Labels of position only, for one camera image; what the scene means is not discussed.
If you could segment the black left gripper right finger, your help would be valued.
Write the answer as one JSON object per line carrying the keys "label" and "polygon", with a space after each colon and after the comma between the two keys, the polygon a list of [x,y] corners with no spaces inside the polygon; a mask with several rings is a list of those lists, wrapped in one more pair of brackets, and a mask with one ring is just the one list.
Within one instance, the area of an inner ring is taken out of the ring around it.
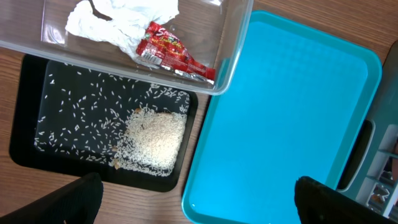
{"label": "black left gripper right finger", "polygon": [[302,224],[395,224],[308,176],[296,181],[294,202]]}

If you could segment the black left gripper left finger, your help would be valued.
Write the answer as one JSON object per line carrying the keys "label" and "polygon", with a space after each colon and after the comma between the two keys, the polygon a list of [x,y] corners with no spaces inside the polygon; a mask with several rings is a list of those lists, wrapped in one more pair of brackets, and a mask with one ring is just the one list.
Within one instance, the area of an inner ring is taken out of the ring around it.
{"label": "black left gripper left finger", "polygon": [[1,223],[93,223],[103,198],[103,183],[93,172],[1,217]]}

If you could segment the rice pile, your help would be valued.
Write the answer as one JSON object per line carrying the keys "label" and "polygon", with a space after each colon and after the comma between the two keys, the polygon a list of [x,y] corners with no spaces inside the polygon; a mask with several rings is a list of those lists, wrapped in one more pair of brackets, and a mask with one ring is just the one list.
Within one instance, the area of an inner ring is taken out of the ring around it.
{"label": "rice pile", "polygon": [[157,177],[169,176],[183,140],[187,115],[138,108],[125,121],[126,128],[109,162],[115,169]]}

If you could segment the red snack wrapper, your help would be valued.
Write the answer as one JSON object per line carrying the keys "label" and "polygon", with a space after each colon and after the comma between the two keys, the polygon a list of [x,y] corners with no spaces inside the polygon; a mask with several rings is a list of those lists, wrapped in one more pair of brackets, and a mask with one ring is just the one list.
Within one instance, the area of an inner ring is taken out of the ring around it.
{"label": "red snack wrapper", "polygon": [[215,69],[197,62],[180,39],[156,22],[149,24],[136,54],[150,65],[178,76],[214,84]]}

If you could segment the white tissue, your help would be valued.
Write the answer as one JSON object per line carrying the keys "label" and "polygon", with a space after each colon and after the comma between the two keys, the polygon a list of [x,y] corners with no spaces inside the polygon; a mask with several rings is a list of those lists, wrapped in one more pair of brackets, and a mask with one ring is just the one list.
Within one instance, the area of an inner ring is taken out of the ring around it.
{"label": "white tissue", "polygon": [[168,23],[178,14],[178,0],[80,1],[69,14],[65,30],[93,40],[109,42],[132,59],[151,22]]}

